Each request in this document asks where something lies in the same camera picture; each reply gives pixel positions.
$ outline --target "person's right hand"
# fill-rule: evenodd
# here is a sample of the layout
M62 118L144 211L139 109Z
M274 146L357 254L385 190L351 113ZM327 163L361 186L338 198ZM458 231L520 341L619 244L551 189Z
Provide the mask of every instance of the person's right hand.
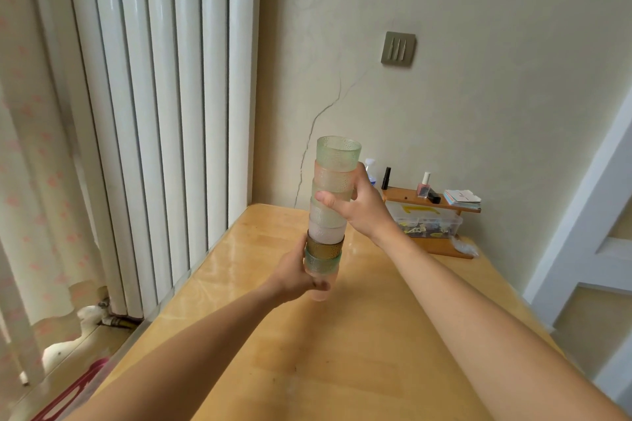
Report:
M358 162L354 170L354 185L357 198L352 202L345 202L324 190L316 192L314 198L323 205L345 217L352 227L361 234L368 236L376 245L383 236L393 233L393 228L399 232L391 214L386 210L380 193L368 180L367 170Z

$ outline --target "white radiator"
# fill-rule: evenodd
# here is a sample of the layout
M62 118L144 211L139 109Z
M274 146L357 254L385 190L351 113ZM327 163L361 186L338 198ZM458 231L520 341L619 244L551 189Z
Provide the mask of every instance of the white radiator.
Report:
M116 313L147 316L250 201L258 0L228 1L72 0L80 55L49 8Z

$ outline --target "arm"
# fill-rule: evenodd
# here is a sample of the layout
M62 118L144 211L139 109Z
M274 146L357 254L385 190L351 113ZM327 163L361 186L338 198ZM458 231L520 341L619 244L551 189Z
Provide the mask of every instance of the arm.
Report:
M393 260L494 419L628 419L544 340L404 235L361 164L356 189L353 202L315 196Z
M77 409L68 421L191 419L250 334L273 308L329 289L303 269L305 235L263 285L182 330Z

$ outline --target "translucent cup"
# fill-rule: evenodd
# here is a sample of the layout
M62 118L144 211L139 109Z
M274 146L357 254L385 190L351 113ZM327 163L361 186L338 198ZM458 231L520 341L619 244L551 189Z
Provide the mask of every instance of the translucent cup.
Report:
M320 260L331 260L333 258L338 258L340 253L343 250L343 241L344 238L337 243L319 243L314 240L309 234L307 235L307 251L314 258L318 258Z
M312 222L323 228L339 228L347 224L347 221L342 216L327 208L314 197L312 197L310 202L310 218Z
M326 170L352 171L358 165L362 145L344 137L321 137L316 143L316 161Z
M310 218L307 234L310 235L313 240L316 240L319 243L332 245L333 243L342 241L342 239L344 238L344 230L346 230L346 228L346 222L343 226L338 226L336 228L326 228L324 226L318 225L312 220L312 218Z
M322 168L314 160L314 184L328 192L352 192L353 171L333 171Z
M349 200L352 199L353 188L351 190L347 190L346 192L337 192L336 190L327 188L327 186L318 186L316 184L316 179L314 178L312 180L312 198L315 199L314 195L316 194L316 192L319 192L320 190L326 190L332 193L337 199L345 201L345 202L348 202Z
M325 280L329 283L329 289L327 291L320 291L320 289L310 289L310 296L314 301L325 301L329 297L329 293L332 289L334 289L334 283L336 282L336 278L338 278L338 269L340 265L336 266L336 271L334 273L321 275L318 273L310 273L316 281L320 282Z
M338 264L340 263L340 257L343 254L340 253L336 258L332 258L330 260L322 260L320 258L315 258L312 254L305 249L305 271L310 274L318 274L318 275L327 275L332 274L338 268Z

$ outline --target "light switch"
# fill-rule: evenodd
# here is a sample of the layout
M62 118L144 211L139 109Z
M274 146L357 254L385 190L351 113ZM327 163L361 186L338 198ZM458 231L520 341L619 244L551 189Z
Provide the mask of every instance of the light switch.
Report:
M411 66L415 52L415 34L386 32L382 63L384 65Z

